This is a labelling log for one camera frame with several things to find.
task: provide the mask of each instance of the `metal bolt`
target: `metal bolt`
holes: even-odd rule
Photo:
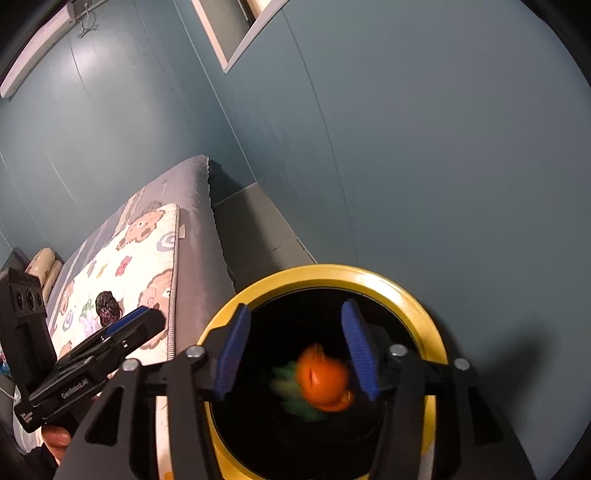
[[[466,371],[470,368],[470,362],[465,358],[456,358],[453,361],[453,364],[458,370],[462,371]]]
[[[404,345],[400,345],[399,343],[390,345],[388,350],[392,356],[404,356],[408,353],[408,348],[406,348]]]
[[[193,345],[187,348],[185,353],[189,358],[200,358],[205,355],[205,348],[200,345]]]
[[[125,362],[121,364],[121,368],[125,372],[132,372],[135,369],[137,369],[140,365],[141,364],[139,363],[139,360],[135,358],[128,358]]]

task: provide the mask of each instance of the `air conditioner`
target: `air conditioner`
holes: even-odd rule
[[[29,72],[76,23],[74,7],[68,3],[43,25],[23,48],[14,65],[0,85],[0,96],[10,97],[27,78]]]

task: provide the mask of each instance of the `orange toy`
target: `orange toy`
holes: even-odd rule
[[[309,346],[300,355],[295,374],[302,397],[314,408],[328,412],[343,411],[353,403],[353,392],[347,390],[347,367],[326,356],[318,343]]]

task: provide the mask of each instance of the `gray bed sheet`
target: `gray bed sheet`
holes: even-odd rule
[[[68,283],[116,234],[158,203],[175,203],[180,208],[176,351],[197,342],[212,317],[235,294],[213,218],[208,175],[207,157],[189,158],[146,185],[111,215],[61,269],[47,303],[48,321],[56,317],[53,313]]]

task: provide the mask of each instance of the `trash bin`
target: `trash bin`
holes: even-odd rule
[[[273,368],[296,360],[314,343],[327,355],[350,361],[340,326],[340,308],[347,299],[355,299],[365,320],[382,326],[392,343],[447,363],[427,312],[386,278],[344,265],[309,265],[258,281],[229,301],[200,339],[225,325],[239,303],[250,308],[251,332],[234,389],[224,402],[207,406],[226,480],[354,480],[367,475],[381,426],[380,404],[358,391],[350,409],[310,422],[288,414],[269,387]],[[423,453],[434,432],[435,399],[428,397]]]

